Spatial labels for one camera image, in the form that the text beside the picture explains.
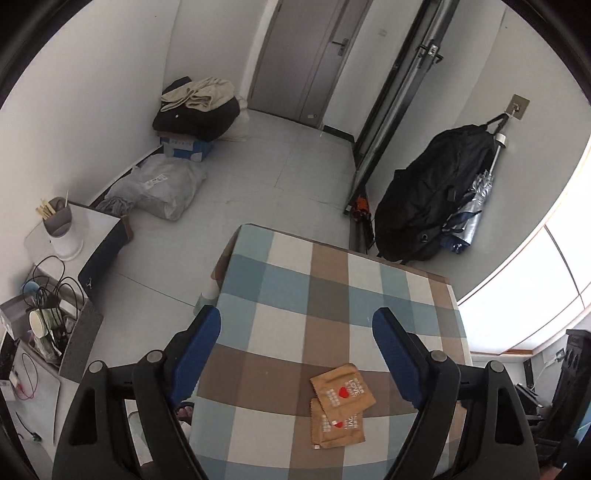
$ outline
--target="door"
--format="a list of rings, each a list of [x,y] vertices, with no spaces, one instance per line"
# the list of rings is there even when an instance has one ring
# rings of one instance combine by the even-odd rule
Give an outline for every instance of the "door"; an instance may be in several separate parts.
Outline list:
[[[317,127],[368,4],[281,0],[249,107]]]
[[[362,135],[355,144],[354,154],[357,171],[345,204],[350,211],[357,197],[394,136],[404,114],[413,101],[421,82],[431,67],[443,59],[439,55],[441,41],[445,35],[460,0],[425,0],[417,19],[405,40],[401,55],[397,59],[394,74],[390,75],[385,90],[380,94]]]

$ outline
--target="door handle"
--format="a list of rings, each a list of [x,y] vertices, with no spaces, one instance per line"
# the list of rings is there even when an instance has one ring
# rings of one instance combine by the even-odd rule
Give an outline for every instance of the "door handle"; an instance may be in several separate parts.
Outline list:
[[[334,43],[335,45],[340,45],[339,52],[337,53],[337,55],[339,57],[342,57],[345,54],[345,50],[347,50],[347,45],[349,45],[349,42],[350,39],[344,38],[342,42],[337,42],[333,40],[331,43]]]

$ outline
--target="blue box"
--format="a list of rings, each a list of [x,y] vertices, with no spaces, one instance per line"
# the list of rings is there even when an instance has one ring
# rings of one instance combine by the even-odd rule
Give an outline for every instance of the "blue box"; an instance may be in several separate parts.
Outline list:
[[[213,150],[213,142],[202,142],[189,135],[159,134],[167,157],[200,162]]]

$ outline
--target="chopsticks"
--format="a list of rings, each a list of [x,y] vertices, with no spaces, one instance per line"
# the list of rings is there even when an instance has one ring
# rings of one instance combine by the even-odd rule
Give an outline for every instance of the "chopsticks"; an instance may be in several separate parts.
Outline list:
[[[41,199],[41,205],[35,208],[35,211],[44,220],[47,220],[50,216],[56,214],[55,208],[53,208],[45,199]]]

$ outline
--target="slipper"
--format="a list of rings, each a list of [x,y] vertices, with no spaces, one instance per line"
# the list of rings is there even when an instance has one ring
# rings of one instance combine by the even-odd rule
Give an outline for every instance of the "slipper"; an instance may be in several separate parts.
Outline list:
[[[178,415],[180,409],[185,408],[185,407],[195,408],[195,403],[192,401],[181,402],[181,404],[174,410],[174,414],[176,415],[176,417],[179,421],[184,421],[184,422],[188,423],[189,425],[191,425],[191,421],[193,419],[192,415],[190,417]]]

